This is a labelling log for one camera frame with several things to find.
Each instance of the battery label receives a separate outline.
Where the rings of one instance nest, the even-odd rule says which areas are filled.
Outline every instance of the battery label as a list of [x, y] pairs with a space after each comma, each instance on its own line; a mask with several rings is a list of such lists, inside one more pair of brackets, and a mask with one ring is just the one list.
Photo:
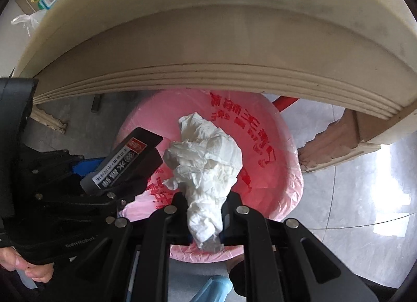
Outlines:
[[147, 144], [132, 137], [109, 163], [93, 177], [97, 187], [99, 189], [110, 187], [146, 147]]

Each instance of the red pipe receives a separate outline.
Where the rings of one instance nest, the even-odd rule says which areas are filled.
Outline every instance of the red pipe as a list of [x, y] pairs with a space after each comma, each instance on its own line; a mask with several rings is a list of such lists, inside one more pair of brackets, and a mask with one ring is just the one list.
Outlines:
[[299, 98], [295, 97], [280, 96], [272, 102], [272, 104], [278, 109], [278, 111], [282, 111], [298, 100]]

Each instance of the white plastic bag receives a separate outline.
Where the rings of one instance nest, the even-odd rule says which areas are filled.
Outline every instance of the white plastic bag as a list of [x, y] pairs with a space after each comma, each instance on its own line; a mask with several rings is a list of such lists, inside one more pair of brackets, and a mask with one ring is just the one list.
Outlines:
[[33, 34], [36, 28], [39, 26], [43, 16], [45, 16], [47, 10], [39, 10], [32, 15], [20, 15], [11, 21], [12, 25], [17, 23], [23, 23], [23, 27], [27, 29], [29, 37]]

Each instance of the wall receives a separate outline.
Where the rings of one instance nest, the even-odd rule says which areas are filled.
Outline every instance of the wall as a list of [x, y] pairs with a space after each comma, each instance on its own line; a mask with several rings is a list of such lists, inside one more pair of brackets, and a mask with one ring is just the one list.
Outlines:
[[10, 75], [29, 42], [28, 32], [22, 24], [10, 24], [22, 14], [15, 0], [10, 0], [0, 15], [0, 77]]
[[29, 35], [22, 24], [10, 24], [22, 14], [15, 0], [10, 0], [0, 15], [0, 77], [10, 75], [29, 42]]

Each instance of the tiled floor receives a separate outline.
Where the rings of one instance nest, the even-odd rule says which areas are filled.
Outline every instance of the tiled floor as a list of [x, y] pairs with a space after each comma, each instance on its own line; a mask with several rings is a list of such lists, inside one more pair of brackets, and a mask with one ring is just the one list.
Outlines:
[[[40, 151], [65, 148], [86, 157], [105, 156], [126, 115], [147, 95], [106, 94], [97, 114], [90, 112], [92, 96], [46, 103], [43, 109], [68, 122], [66, 134], [30, 121], [24, 141]], [[342, 114], [343, 108], [307, 100], [282, 113], [298, 147]], [[417, 257], [416, 156], [413, 134], [378, 152], [305, 174], [303, 197], [290, 216], [310, 228], [354, 273], [398, 287]], [[189, 301], [211, 275], [226, 275], [223, 263], [171, 265], [170, 302]], [[243, 300], [234, 292], [227, 298]]]

